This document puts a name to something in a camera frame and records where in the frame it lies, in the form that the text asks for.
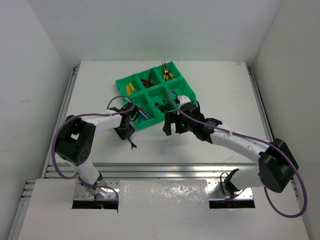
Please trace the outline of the blue screwdriver red collar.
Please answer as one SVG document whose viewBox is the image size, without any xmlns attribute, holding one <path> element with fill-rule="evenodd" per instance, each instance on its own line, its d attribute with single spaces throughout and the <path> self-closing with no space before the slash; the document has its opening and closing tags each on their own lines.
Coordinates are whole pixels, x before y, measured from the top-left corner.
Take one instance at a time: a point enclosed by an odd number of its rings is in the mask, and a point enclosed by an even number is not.
<svg viewBox="0 0 320 240">
<path fill-rule="evenodd" d="M 147 113 L 142 107 L 137 107 L 138 108 L 138 111 L 148 120 L 152 119 L 153 117 Z"/>
</svg>

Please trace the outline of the red utility knife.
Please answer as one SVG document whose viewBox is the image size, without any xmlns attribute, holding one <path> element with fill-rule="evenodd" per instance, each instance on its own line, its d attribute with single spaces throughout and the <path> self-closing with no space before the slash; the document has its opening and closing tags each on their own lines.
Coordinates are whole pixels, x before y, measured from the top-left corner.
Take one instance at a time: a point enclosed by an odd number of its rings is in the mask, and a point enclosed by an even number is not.
<svg viewBox="0 0 320 240">
<path fill-rule="evenodd" d="M 150 73 L 149 73 L 149 75 L 148 75 L 148 78 L 147 78 L 147 80 L 145 81 L 145 88 L 146 88 L 146 89 L 152 86 L 151 80 L 152 80 L 152 72 L 150 71 Z"/>
<path fill-rule="evenodd" d="M 145 88 L 150 88 L 150 87 L 153 87 L 155 85 L 153 82 L 148 81 L 148 80 L 146 80 L 144 78 L 141 78 L 140 80 L 141 80 L 141 82 L 142 82 L 142 84 L 143 84 L 143 86 Z"/>
</svg>

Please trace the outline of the silver wrench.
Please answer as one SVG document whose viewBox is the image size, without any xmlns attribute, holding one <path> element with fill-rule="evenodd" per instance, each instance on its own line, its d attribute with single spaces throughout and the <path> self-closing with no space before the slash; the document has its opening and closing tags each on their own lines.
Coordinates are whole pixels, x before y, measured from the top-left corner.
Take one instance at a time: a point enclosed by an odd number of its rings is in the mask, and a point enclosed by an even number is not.
<svg viewBox="0 0 320 240">
<path fill-rule="evenodd" d="M 130 145 L 131 145 L 131 150 L 135 151 L 137 150 L 137 146 L 134 144 L 134 142 L 132 141 L 132 139 L 128 136 L 127 140 L 129 141 Z"/>
</svg>

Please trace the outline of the yellow pliers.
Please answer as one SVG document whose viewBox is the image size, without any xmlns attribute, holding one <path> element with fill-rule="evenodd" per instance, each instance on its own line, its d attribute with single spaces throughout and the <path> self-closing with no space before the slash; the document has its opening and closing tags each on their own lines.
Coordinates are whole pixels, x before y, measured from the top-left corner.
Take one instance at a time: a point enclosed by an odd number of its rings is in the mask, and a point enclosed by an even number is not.
<svg viewBox="0 0 320 240">
<path fill-rule="evenodd" d="M 165 82 L 167 82 L 169 80 L 169 77 L 171 76 L 171 73 L 169 71 L 169 69 L 167 68 L 167 64 L 166 62 L 162 62 L 162 67 L 163 67 L 163 79 Z"/>
<path fill-rule="evenodd" d="M 162 67 L 163 67 L 163 79 L 164 79 L 164 81 L 167 82 L 169 80 L 169 78 L 175 79 L 175 76 L 169 71 L 166 62 L 163 61 L 161 64 L 162 64 Z"/>
</svg>

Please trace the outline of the small yellow utility knife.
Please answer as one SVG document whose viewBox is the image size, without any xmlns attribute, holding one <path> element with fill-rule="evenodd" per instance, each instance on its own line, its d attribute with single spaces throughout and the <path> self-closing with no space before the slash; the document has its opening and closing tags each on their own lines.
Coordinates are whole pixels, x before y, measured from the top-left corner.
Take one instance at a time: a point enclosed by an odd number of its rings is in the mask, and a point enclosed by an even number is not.
<svg viewBox="0 0 320 240">
<path fill-rule="evenodd" d="M 129 87 L 131 88 L 132 92 L 136 93 L 136 89 L 134 88 L 133 84 L 131 82 L 128 83 Z"/>
</svg>

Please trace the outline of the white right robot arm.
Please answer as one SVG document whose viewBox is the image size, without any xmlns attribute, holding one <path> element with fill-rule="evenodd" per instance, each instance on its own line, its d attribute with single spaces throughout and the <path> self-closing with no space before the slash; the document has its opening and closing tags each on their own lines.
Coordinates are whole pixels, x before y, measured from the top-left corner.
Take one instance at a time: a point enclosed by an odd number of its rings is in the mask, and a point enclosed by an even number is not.
<svg viewBox="0 0 320 240">
<path fill-rule="evenodd" d="M 206 118 L 192 102 L 164 114 L 163 131 L 168 136 L 172 134 L 172 124 L 177 134 L 191 132 L 203 142 L 225 147 L 255 163 L 254 168 L 236 168 L 227 175 L 220 184 L 225 196 L 233 196 L 250 187 L 265 187 L 275 193 L 282 193 L 295 174 L 291 166 L 299 167 L 283 140 L 277 138 L 263 143 L 242 138 L 231 133 L 231 129 L 220 120 Z"/>
</svg>

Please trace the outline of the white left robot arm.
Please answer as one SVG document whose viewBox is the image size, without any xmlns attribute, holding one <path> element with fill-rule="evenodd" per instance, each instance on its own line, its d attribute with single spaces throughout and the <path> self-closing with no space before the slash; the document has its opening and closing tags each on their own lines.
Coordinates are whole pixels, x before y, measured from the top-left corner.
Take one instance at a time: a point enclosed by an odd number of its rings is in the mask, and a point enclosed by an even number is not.
<svg viewBox="0 0 320 240">
<path fill-rule="evenodd" d="M 69 162 L 75 167 L 75 176 L 84 185 L 96 188 L 102 175 L 89 159 L 95 136 L 114 130 L 122 141 L 130 142 L 132 150 L 136 149 L 131 140 L 135 133 L 131 122 L 138 118 L 138 113 L 138 107 L 128 102 L 122 108 L 111 107 L 104 113 L 70 115 L 53 138 L 51 155 Z"/>
</svg>

